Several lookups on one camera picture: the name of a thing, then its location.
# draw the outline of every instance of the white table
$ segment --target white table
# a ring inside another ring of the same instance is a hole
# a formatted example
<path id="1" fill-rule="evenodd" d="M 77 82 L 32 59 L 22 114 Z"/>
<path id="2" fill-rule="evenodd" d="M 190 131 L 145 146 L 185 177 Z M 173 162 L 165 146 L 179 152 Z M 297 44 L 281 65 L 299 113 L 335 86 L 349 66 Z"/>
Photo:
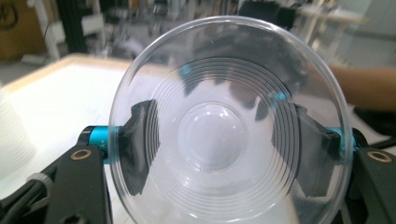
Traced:
<path id="1" fill-rule="evenodd" d="M 307 30 L 307 36 L 304 38 L 305 43 L 308 46 L 313 47 L 315 39 L 318 37 L 319 27 L 325 24 L 327 21 L 337 22 L 338 27 L 332 39 L 332 43 L 329 46 L 329 50 L 324 58 L 324 61 L 329 63 L 334 57 L 335 52 L 341 41 L 341 37 L 345 29 L 349 24 L 357 23 L 364 24 L 368 21 L 363 15 L 345 10 L 342 8 L 336 8 L 329 12 L 324 11 L 323 7 L 319 6 L 304 6 L 299 10 L 299 15 L 307 17 L 309 27 Z"/>
<path id="2" fill-rule="evenodd" d="M 21 169 L 0 179 L 0 198 L 65 153 L 86 126 L 108 124 L 115 91 L 130 63 L 72 55 L 6 86 L 35 155 Z M 369 142 L 381 139 L 358 119 L 352 118 L 352 124 Z M 108 165 L 105 171 L 114 223 L 133 223 L 120 203 Z"/>

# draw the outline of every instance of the concentric rings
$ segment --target concentric rings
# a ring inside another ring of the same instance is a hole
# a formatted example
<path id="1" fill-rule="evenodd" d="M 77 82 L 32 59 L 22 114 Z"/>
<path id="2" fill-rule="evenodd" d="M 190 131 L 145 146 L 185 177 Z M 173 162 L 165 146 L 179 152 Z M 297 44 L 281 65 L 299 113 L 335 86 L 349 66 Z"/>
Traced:
<path id="1" fill-rule="evenodd" d="M 208 58 L 173 70 L 152 99 L 161 145 L 150 178 L 168 203 L 222 221 L 255 217 L 287 195 L 298 126 L 274 75 L 243 60 Z"/>

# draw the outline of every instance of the white surface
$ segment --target white surface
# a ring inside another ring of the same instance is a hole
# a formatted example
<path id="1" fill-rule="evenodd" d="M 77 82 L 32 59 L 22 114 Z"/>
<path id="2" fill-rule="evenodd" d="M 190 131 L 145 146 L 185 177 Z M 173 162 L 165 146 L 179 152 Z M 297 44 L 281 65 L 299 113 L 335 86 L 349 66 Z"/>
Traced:
<path id="1" fill-rule="evenodd" d="M 20 170 L 0 179 L 0 198 L 72 147 L 86 126 L 108 124 L 114 94 L 124 72 L 114 67 L 73 63 L 10 94 L 36 153 Z M 106 176 L 111 186 L 108 171 Z M 110 188 L 110 197 L 114 200 L 115 223 L 131 221 L 114 188 Z"/>
<path id="2" fill-rule="evenodd" d="M 102 13 L 83 17 L 81 26 L 84 35 L 91 35 L 102 31 L 105 27 Z"/>
<path id="3" fill-rule="evenodd" d="M 395 67 L 396 41 L 344 33 L 337 54 L 360 68 Z"/>
<path id="4" fill-rule="evenodd" d="M 364 14 L 370 21 L 355 30 L 377 35 L 396 36 L 396 1 L 393 0 L 341 0 L 344 8 Z"/>
<path id="5" fill-rule="evenodd" d="M 21 118 L 0 83 L 0 179 L 18 170 L 35 155 Z"/>
<path id="6" fill-rule="evenodd" d="M 301 8 L 300 14 L 345 23 L 362 23 L 366 21 L 363 15 L 342 8 L 336 8 L 335 10 L 332 10 L 330 12 L 324 12 L 322 10 L 322 7 L 307 5 Z"/>
<path id="7" fill-rule="evenodd" d="M 51 34 L 53 35 L 56 44 L 63 43 L 66 39 L 64 34 L 64 26 L 61 21 L 56 21 L 49 26 Z"/>
<path id="8" fill-rule="evenodd" d="M 51 59 L 58 60 L 61 58 L 61 54 L 59 53 L 57 47 L 57 33 L 56 31 L 51 29 L 49 33 L 46 34 L 46 30 L 48 31 L 50 20 L 47 14 L 47 10 L 44 6 L 42 0 L 35 0 L 29 3 L 30 7 L 35 7 L 35 14 L 37 15 L 38 22 L 40 23 L 40 30 L 43 36 L 45 36 L 44 41 L 46 43 L 47 51 L 49 52 L 49 56 Z"/>

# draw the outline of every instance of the black cable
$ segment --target black cable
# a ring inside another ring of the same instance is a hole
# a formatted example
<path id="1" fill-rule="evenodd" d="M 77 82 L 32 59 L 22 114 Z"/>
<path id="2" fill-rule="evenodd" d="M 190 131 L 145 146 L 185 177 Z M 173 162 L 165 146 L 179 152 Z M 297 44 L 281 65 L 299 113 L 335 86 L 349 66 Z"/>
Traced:
<path id="1" fill-rule="evenodd" d="M 370 147 L 373 147 L 376 149 L 385 149 L 385 148 L 394 147 L 394 146 L 396 146 L 396 137 L 391 137 L 388 140 L 370 145 Z"/>
<path id="2" fill-rule="evenodd" d="M 50 23 L 47 25 L 46 31 L 44 31 L 44 36 L 43 36 L 44 43 L 46 42 L 46 36 L 47 36 L 47 31 L 48 31 L 49 27 L 50 27 Z M 44 57 L 44 60 L 43 60 L 43 63 L 41 64 L 41 66 L 44 66 L 44 64 L 46 63 L 47 59 L 48 59 L 48 55 L 46 55 L 46 57 Z"/>
<path id="3" fill-rule="evenodd" d="M 17 189 L 12 194 L 8 195 L 6 198 L 0 201 L 0 220 L 4 217 L 6 212 L 14 205 L 21 197 L 32 188 L 35 184 L 35 180 L 29 180 L 22 187 Z"/>
<path id="4" fill-rule="evenodd" d="M 35 184 L 17 201 L 5 214 L 0 224 L 16 223 L 25 212 L 26 206 L 45 189 L 45 186 L 36 181 Z"/>

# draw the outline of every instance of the teal clamp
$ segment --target teal clamp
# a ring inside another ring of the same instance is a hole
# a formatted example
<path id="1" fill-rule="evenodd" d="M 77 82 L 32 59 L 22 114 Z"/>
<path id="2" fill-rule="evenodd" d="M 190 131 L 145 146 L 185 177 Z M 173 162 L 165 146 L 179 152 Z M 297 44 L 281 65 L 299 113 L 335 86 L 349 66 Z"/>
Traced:
<path id="1" fill-rule="evenodd" d="M 104 164 L 108 164 L 108 126 L 96 126 L 91 133 L 89 145 L 97 145 L 100 150 L 106 153 L 107 159 Z"/>
<path id="2" fill-rule="evenodd" d="M 344 133 L 341 130 L 341 128 L 333 128 L 333 127 L 327 127 L 327 130 L 331 131 L 331 132 L 335 132 L 340 134 L 341 137 L 341 142 L 340 142 L 340 151 L 344 150 L 344 145 L 345 145 L 345 140 L 344 140 Z M 356 141 L 356 137 L 353 136 L 352 138 L 352 146 L 353 146 L 353 152 L 357 152 L 359 151 L 359 149 L 361 149 L 361 147 L 358 145 L 358 142 Z"/>

